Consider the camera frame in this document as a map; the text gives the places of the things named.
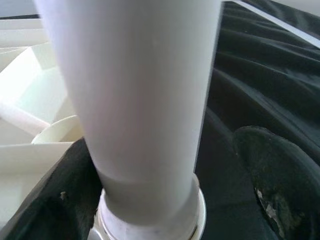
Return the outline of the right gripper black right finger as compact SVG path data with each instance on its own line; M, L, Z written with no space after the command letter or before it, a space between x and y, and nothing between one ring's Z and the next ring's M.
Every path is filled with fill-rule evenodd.
M320 238L320 167L298 145L266 128L232 136L264 219L279 240Z

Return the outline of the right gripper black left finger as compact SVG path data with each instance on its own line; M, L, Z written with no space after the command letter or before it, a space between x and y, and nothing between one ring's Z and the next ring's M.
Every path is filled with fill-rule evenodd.
M2 240L86 240L102 183L84 138L40 179L0 231Z

